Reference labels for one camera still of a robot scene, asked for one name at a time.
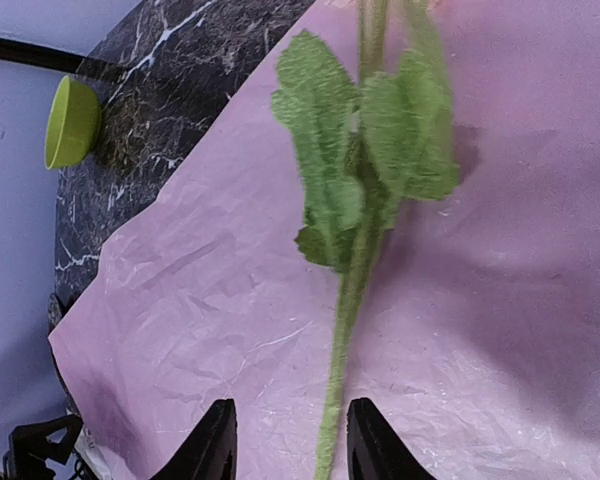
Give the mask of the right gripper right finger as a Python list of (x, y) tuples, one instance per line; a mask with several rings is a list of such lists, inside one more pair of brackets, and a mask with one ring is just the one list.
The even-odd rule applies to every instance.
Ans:
[(346, 437), (351, 480), (435, 480), (367, 397), (350, 402)]

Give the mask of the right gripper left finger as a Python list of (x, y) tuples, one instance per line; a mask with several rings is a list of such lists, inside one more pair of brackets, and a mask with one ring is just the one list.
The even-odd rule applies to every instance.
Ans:
[(236, 465), (235, 403), (219, 399), (151, 480), (235, 480)]

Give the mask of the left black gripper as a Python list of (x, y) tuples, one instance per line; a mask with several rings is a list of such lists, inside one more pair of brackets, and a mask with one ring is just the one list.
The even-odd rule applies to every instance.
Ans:
[(82, 419), (74, 414), (17, 426), (9, 435), (0, 479), (54, 479), (56, 473), (46, 462), (65, 465), (82, 427)]

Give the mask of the pink wrapping paper sheet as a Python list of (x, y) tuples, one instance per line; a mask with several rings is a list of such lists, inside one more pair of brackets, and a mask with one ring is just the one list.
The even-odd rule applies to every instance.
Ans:
[[(439, 479), (600, 479), (600, 1), (432, 15), (463, 180), (388, 235), (346, 398)], [(104, 243), (51, 334), (116, 479), (155, 474), (219, 398), (239, 478), (313, 475), (338, 280), (294, 244), (303, 192), (270, 107), (287, 46)]]

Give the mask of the peach and orange flower stem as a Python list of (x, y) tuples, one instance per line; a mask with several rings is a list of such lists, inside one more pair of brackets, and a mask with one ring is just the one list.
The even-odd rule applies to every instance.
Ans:
[(389, 3), (358, 5), (358, 74), (327, 43), (302, 31), (281, 53), (272, 96), (291, 134), (304, 189), (295, 242), (339, 275), (335, 327), (314, 475), (332, 474), (348, 351), (385, 234), (407, 200), (440, 201), (459, 182), (453, 93), (439, 33), (424, 1), (401, 5), (410, 46), (385, 68)]

